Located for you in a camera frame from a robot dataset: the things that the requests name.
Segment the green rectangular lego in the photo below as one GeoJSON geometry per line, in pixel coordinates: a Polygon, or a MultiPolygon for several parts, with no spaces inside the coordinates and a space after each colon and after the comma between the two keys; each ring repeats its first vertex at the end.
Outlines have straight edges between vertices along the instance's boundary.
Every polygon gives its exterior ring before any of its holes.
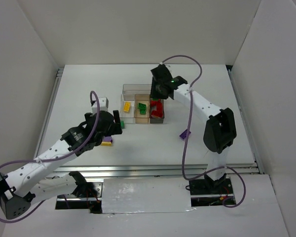
{"type": "Polygon", "coordinates": [[[140,114],[145,115],[147,113],[146,109],[140,109],[140,114]]]}

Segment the green rounded lego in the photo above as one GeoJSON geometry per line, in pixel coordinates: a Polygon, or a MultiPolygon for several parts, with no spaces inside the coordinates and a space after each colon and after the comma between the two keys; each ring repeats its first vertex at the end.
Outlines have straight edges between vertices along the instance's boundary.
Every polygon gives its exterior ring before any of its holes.
{"type": "Polygon", "coordinates": [[[147,109],[147,106],[144,103],[138,103],[138,109],[139,110],[146,110],[147,109]]]}

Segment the purple rounded lego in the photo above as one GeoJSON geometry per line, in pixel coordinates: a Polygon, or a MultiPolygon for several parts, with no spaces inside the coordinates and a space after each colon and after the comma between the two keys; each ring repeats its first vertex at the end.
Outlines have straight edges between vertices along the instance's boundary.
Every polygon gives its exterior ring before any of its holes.
{"type": "Polygon", "coordinates": [[[111,142],[112,143],[112,137],[111,136],[107,136],[107,137],[104,137],[103,142],[111,142]]]}

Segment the yellow lego brick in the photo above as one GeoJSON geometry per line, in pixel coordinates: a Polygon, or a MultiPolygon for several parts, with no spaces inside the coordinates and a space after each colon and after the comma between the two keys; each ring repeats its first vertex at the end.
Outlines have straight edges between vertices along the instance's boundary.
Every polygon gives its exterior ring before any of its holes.
{"type": "Polygon", "coordinates": [[[128,102],[128,101],[124,102],[123,111],[125,113],[128,113],[130,112],[130,109],[131,109],[131,102],[128,102]]]}

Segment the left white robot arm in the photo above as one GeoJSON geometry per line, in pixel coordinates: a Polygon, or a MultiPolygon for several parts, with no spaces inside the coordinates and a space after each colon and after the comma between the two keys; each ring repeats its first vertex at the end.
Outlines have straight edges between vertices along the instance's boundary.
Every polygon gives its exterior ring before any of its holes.
{"type": "Polygon", "coordinates": [[[48,179],[58,167],[99,146],[105,137],[122,133],[119,112],[86,113],[85,121],[70,128],[46,152],[8,174],[0,172],[0,207],[5,223],[25,219],[31,205],[46,199],[71,194],[97,197],[97,190],[78,171],[48,179]]]}

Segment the long yellow lego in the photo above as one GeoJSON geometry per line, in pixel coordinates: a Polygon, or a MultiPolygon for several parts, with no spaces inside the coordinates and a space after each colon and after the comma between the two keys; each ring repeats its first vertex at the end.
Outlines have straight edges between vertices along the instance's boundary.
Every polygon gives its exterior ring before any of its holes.
{"type": "Polygon", "coordinates": [[[112,146],[112,142],[111,141],[109,141],[109,142],[103,141],[101,143],[101,146],[112,146]]]}

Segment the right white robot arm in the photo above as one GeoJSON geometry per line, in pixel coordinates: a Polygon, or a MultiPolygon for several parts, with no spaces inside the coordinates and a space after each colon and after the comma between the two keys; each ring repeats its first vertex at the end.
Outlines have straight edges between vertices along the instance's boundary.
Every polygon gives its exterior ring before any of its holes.
{"type": "Polygon", "coordinates": [[[183,177],[188,181],[204,177],[207,190],[218,189],[226,178],[228,148],[237,136],[233,111],[230,108],[222,109],[216,106],[193,89],[200,76],[197,76],[192,83],[188,83],[181,76],[173,77],[163,63],[152,69],[151,74],[151,98],[164,100],[171,98],[189,107],[187,132],[190,131],[192,115],[196,115],[205,124],[203,142],[214,157],[204,173],[188,178],[185,174],[188,138],[185,138],[182,156],[183,177]]]}

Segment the red rounded lego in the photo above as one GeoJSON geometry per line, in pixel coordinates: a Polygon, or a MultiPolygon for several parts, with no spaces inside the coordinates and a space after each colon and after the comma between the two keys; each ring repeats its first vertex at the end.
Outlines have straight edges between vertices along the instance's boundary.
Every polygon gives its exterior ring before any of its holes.
{"type": "Polygon", "coordinates": [[[157,106],[158,104],[161,104],[161,100],[160,99],[151,99],[150,100],[150,106],[151,107],[154,107],[154,106],[157,106]]]}

